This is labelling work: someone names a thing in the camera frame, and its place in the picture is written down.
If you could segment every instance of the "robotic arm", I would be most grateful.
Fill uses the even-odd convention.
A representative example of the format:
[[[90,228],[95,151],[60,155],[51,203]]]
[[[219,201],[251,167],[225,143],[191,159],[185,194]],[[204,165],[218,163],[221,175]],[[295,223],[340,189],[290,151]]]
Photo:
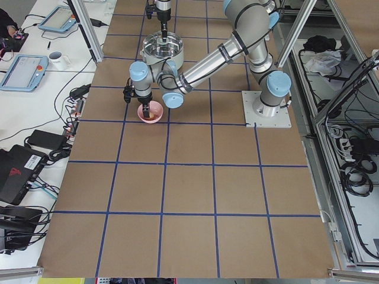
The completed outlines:
[[[179,75],[170,60],[151,66],[134,62],[130,66],[134,87],[129,86],[124,91],[125,96],[137,97],[144,104],[144,117],[148,118],[148,102],[152,99],[150,84],[155,82],[163,93],[166,106],[180,107],[184,102],[183,95],[244,54],[249,59],[250,72],[262,88],[260,98],[254,102],[254,109],[259,115],[273,117],[290,90],[291,80],[287,74],[276,70],[264,40],[279,20],[279,15],[276,12],[269,15],[261,2],[267,1],[224,0],[224,13],[234,28],[230,38]]]
[[[171,0],[155,0],[155,3],[152,5],[149,4],[149,0],[147,0],[145,10],[148,19],[151,19],[153,12],[156,12],[156,16],[160,21],[162,40],[166,42],[168,32],[167,23],[171,19]]]
[[[263,7],[266,8],[267,13],[271,14],[277,9],[277,5],[274,0],[259,0]]]

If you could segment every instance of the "light blue joint cap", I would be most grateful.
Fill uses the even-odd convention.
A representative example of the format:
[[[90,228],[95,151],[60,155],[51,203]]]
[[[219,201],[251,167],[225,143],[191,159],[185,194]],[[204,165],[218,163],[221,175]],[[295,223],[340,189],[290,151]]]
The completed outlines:
[[[136,61],[129,67],[130,78],[135,81],[142,81],[149,73],[149,68],[145,62]]]
[[[229,5],[229,3],[231,3],[231,1],[232,0],[224,0],[224,4],[223,4],[224,14],[225,14],[227,6]]]
[[[272,29],[273,26],[279,21],[279,13],[273,12],[270,15],[270,23],[269,23],[269,29]]]
[[[291,89],[291,78],[282,71],[274,71],[268,75],[267,88],[274,96],[283,98]]]
[[[181,93],[170,92],[163,95],[163,101],[168,108],[178,108],[184,102],[184,97]]]
[[[174,73],[174,76],[178,76],[178,68],[176,66],[176,63],[172,60],[168,60],[167,64],[171,67],[172,72]]]

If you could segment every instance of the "pink bowl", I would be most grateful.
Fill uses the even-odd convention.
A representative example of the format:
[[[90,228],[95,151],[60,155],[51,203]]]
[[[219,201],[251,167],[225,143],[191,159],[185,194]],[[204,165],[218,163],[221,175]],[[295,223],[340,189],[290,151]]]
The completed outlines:
[[[143,122],[156,123],[162,118],[163,106],[159,102],[156,102],[156,101],[151,101],[149,103],[149,106],[150,106],[150,113],[154,115],[152,119],[147,120],[143,117],[142,105],[138,107],[137,115]]]

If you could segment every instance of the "black electronic device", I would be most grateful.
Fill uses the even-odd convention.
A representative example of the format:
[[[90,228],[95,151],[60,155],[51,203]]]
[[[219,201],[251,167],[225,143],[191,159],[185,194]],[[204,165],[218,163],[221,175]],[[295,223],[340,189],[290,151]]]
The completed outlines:
[[[378,155],[379,141],[375,139],[350,139],[352,154]]]
[[[0,38],[0,49],[4,49],[4,52],[20,52],[28,36],[29,34],[25,33],[21,38]]]
[[[42,213],[34,208],[0,207],[0,253],[25,250]]]
[[[9,152],[0,151],[0,200],[18,205],[35,181],[48,156],[42,152],[14,145]]]
[[[63,148],[67,143],[67,138],[55,133],[34,130],[28,138],[27,143],[45,149],[58,150]]]

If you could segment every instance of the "person's arm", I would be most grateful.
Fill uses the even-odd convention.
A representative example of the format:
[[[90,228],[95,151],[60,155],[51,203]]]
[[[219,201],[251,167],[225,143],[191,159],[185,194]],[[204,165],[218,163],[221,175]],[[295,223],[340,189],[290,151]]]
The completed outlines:
[[[7,26],[7,29],[8,29],[8,34],[9,34],[11,37],[13,37],[13,35],[14,35],[14,34],[16,33],[16,31],[17,31],[13,25],[9,25],[9,26]]]
[[[11,37],[18,30],[17,23],[3,9],[0,9],[0,25],[8,30]]]

